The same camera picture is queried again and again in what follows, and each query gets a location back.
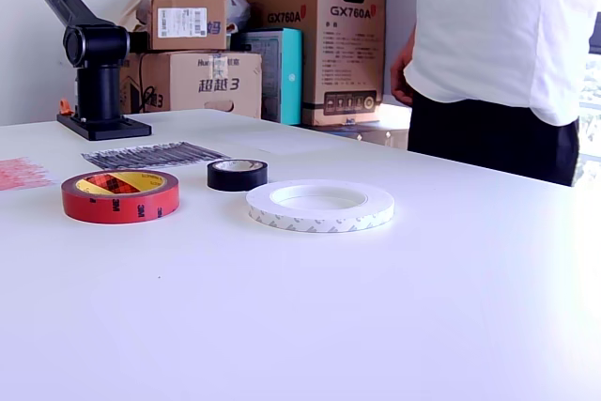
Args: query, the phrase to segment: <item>tabletop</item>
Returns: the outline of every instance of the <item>tabletop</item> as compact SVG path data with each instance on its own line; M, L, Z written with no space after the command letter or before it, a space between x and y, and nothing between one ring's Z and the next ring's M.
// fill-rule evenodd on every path
M369 183L393 221L347 235L257 224L243 193L170 168L147 224L68 218L60 185L0 192L0 399L601 399L599 200L545 182L211 111L88 143L0 128L0 160L57 181L83 152L186 141L270 179Z

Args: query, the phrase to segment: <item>person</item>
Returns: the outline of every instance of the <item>person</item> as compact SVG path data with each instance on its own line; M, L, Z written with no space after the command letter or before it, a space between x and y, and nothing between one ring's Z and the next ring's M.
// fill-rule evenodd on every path
M598 0L417 0L392 67L409 150L571 185Z

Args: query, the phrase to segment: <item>window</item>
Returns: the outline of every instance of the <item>window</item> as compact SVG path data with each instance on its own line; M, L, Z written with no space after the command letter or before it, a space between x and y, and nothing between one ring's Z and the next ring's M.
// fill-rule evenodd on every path
M601 191L601 13L591 38L580 111L581 153L576 186Z

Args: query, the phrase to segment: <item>black metal base plate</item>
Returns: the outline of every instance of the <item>black metal base plate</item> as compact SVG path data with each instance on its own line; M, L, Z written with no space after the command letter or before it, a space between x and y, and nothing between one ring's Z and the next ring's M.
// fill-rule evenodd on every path
M56 120L88 141L120 140L152 134L152 128L147 124L126 117L116 122L101 124L87 124L78 121L73 116L62 115L58 115Z

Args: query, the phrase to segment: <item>black trousers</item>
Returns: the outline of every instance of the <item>black trousers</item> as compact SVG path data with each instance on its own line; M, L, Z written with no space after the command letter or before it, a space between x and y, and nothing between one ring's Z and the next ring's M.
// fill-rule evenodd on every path
M578 121L554 127L528 108L481 100L440 103L415 93L409 150L572 186Z

